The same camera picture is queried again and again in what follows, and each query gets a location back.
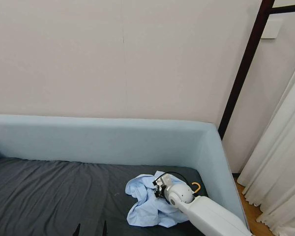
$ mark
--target dark wooden frame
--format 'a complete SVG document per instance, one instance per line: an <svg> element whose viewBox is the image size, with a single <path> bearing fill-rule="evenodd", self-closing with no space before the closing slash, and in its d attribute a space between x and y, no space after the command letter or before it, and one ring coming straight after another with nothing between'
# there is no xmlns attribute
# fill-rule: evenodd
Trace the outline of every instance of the dark wooden frame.
<svg viewBox="0 0 295 236"><path fill-rule="evenodd" d="M231 90L229 99L227 101L220 126L218 128L218 132L220 134L221 139L223 139L227 126L230 122L241 88L245 82L252 59L254 58L262 33L266 27L266 22L269 18L269 15L295 12L295 5L273 7L274 1L275 0L263 0L261 3L256 21L254 23L254 26L252 28L252 31L246 46L246 50L242 57L242 60L241 60L234 84L233 84L233 88Z"/></svg>

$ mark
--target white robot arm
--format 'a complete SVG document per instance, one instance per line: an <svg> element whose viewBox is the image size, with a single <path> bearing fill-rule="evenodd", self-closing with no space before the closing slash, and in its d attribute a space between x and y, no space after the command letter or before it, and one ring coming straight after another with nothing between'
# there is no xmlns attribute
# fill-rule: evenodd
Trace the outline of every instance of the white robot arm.
<svg viewBox="0 0 295 236"><path fill-rule="evenodd" d="M246 225L233 213L205 196L193 196L184 183L172 184L169 174L156 179L156 196L185 213L190 222L206 236L252 236Z"/></svg>

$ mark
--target light blue cloth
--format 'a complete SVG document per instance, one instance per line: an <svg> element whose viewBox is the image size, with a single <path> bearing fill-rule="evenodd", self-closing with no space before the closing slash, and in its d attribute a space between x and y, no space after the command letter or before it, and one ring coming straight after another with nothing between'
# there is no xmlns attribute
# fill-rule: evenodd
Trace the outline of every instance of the light blue cloth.
<svg viewBox="0 0 295 236"><path fill-rule="evenodd" d="M130 209L127 221L134 226L161 225L171 227L188 220L179 209L168 204L164 198L157 198L154 194L153 181L164 172L156 171L155 175L139 175L126 185L126 194L138 199ZM172 182L181 183L180 179L171 175Z"/></svg>

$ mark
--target white curtain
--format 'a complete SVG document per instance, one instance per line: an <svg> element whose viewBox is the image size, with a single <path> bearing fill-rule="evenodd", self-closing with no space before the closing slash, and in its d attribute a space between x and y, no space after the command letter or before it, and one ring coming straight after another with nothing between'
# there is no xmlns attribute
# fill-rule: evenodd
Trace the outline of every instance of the white curtain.
<svg viewBox="0 0 295 236"><path fill-rule="evenodd" d="M257 221L295 236L295 72L237 181L246 200L260 205Z"/></svg>

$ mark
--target mattress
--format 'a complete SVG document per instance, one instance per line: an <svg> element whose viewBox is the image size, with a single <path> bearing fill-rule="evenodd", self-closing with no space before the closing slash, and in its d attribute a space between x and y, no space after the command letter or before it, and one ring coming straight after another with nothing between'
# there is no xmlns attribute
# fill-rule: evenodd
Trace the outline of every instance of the mattress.
<svg viewBox="0 0 295 236"><path fill-rule="evenodd" d="M0 158L0 236L71 236L78 224L81 236L203 235L189 221L171 228L128 225L137 200L125 194L127 182L157 170L181 173L207 196L199 173L186 167Z"/></svg>

